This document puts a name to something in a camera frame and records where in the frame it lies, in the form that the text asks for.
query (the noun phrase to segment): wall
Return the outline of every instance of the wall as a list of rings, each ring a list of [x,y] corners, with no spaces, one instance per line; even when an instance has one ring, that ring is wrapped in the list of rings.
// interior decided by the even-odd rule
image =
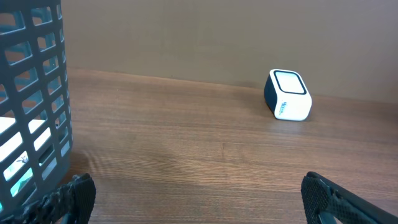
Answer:
[[[398,103],[395,0],[64,0],[69,67]]]

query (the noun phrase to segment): plastic basket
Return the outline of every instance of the plastic basket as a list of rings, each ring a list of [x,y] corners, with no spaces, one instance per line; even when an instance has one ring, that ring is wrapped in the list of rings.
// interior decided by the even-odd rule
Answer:
[[[0,0],[0,209],[54,189],[72,148],[60,0]]]

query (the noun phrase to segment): wooden table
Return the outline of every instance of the wooden table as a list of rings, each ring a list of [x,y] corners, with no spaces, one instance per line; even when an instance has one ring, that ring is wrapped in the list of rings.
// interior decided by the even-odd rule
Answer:
[[[258,89],[72,68],[68,77],[65,179],[93,176],[91,223],[306,223],[310,170],[398,215],[397,105],[314,96],[306,121],[279,121]]]

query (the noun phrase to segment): white cube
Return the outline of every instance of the white cube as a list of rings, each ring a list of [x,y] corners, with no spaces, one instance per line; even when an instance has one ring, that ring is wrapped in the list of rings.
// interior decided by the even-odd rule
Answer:
[[[312,106],[310,93],[297,72],[273,69],[269,72],[264,98],[277,119],[302,121]]]

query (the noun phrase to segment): cube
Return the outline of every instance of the cube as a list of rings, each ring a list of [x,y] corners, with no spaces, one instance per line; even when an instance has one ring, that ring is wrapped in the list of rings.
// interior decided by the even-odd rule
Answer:
[[[277,119],[303,121],[312,99],[301,76],[294,71],[273,69],[264,88],[264,98]]]

